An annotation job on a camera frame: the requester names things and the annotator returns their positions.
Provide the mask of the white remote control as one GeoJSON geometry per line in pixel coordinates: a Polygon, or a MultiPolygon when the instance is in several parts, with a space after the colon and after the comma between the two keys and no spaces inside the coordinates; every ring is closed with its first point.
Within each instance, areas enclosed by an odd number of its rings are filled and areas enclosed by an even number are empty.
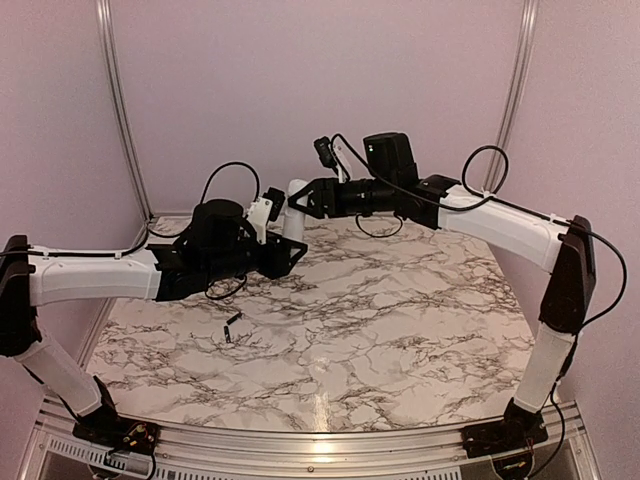
{"type": "MultiPolygon", "coordinates": [[[[308,182],[306,180],[291,180],[288,185],[287,198],[292,197],[294,194],[302,190],[307,184],[308,182]]],[[[282,235],[289,240],[302,242],[305,230],[305,219],[306,215],[303,212],[286,204],[284,206],[282,235]]]]}

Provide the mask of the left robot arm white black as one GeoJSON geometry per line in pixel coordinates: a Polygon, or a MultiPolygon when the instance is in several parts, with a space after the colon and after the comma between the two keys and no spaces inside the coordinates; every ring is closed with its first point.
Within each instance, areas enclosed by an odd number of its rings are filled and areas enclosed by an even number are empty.
{"type": "Polygon", "coordinates": [[[24,235],[1,253],[1,354],[20,363],[106,445],[125,438],[126,423],[106,386],[90,376],[37,324],[42,305],[93,298],[184,300],[216,282],[256,272],[288,275],[307,252],[305,216],[286,208],[282,233],[268,230],[278,208],[259,198],[249,208],[214,199],[196,206],[172,243],[132,250],[33,250],[24,235]]]}

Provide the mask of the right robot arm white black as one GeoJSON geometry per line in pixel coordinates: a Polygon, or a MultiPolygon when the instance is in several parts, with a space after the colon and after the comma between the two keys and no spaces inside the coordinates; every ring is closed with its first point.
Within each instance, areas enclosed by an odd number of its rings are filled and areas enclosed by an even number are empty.
{"type": "Polygon", "coordinates": [[[585,324],[596,273],[591,225],[515,206],[494,192],[473,191],[442,175],[420,178],[410,141],[400,132],[363,140],[360,161],[369,178],[295,180],[285,206],[285,233],[298,240],[306,217],[369,216],[391,212],[431,230],[461,233],[516,254],[549,273],[531,357],[495,438],[515,448],[529,437],[553,385],[566,372],[585,324]]]}

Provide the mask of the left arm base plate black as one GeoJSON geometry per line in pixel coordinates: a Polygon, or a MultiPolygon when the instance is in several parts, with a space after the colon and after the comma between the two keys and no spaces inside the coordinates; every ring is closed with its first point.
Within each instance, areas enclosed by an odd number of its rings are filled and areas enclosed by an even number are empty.
{"type": "Polygon", "coordinates": [[[159,432],[160,426],[156,423],[121,417],[106,429],[76,423],[72,434],[76,438],[109,447],[115,452],[151,455],[155,451],[159,432]]]}

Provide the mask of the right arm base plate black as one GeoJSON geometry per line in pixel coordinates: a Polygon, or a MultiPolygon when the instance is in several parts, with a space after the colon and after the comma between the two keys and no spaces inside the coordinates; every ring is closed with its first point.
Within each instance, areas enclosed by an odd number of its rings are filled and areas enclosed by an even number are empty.
{"type": "Polygon", "coordinates": [[[549,438],[546,428],[540,421],[530,428],[525,428],[516,421],[485,422],[464,427],[461,435],[468,458],[526,449],[543,443],[549,438]]]}

